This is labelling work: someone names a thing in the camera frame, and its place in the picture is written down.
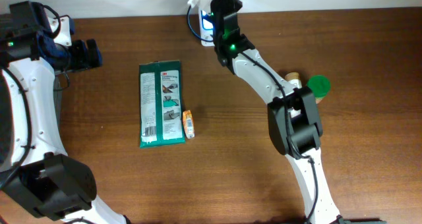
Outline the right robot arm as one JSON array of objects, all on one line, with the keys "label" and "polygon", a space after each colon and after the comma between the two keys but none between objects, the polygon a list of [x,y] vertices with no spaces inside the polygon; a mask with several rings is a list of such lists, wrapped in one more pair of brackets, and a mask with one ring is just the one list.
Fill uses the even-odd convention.
[{"label": "right robot arm", "polygon": [[289,161],[305,207],[306,223],[343,223],[322,168],[322,123],[315,96],[284,80],[240,32],[240,0],[212,0],[210,18],[219,62],[243,79],[265,102],[276,150]]}]

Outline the green lid plastic jar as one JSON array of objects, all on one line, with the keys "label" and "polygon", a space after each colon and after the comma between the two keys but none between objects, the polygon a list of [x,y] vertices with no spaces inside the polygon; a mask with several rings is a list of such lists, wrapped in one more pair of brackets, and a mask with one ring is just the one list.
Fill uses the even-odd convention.
[{"label": "green lid plastic jar", "polygon": [[307,87],[312,90],[316,103],[320,103],[331,90],[331,83],[327,77],[315,75],[310,77],[307,82]]}]

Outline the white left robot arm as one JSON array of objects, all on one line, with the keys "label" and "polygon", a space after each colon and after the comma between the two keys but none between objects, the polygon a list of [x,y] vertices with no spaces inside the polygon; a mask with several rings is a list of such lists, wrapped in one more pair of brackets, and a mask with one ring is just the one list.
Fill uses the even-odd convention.
[{"label": "white left robot arm", "polygon": [[24,1],[1,25],[1,190],[36,218],[127,223],[99,196],[89,166],[59,134],[59,75],[102,65],[95,40],[72,40],[71,17]]}]

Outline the white tube gold cap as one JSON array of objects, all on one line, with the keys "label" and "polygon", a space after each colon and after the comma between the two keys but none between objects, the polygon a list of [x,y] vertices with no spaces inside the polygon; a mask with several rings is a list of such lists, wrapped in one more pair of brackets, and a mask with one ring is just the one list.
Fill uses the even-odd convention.
[{"label": "white tube gold cap", "polygon": [[293,84],[296,88],[302,87],[300,75],[299,75],[298,72],[290,72],[290,73],[286,74],[285,79],[289,83]]}]

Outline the small orange box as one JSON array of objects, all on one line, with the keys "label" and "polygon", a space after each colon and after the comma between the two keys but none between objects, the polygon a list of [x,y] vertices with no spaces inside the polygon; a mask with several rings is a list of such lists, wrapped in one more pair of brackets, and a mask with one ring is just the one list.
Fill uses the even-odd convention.
[{"label": "small orange box", "polygon": [[185,135],[188,139],[195,137],[195,126],[193,121],[193,115],[190,110],[183,112],[183,126],[185,130]]}]

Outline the green 3M gloves package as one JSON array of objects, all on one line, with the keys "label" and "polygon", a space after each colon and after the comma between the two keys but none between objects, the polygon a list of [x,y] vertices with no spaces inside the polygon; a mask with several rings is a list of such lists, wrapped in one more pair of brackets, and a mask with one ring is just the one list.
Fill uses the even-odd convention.
[{"label": "green 3M gloves package", "polygon": [[140,147],[185,143],[182,123],[181,62],[139,66]]}]

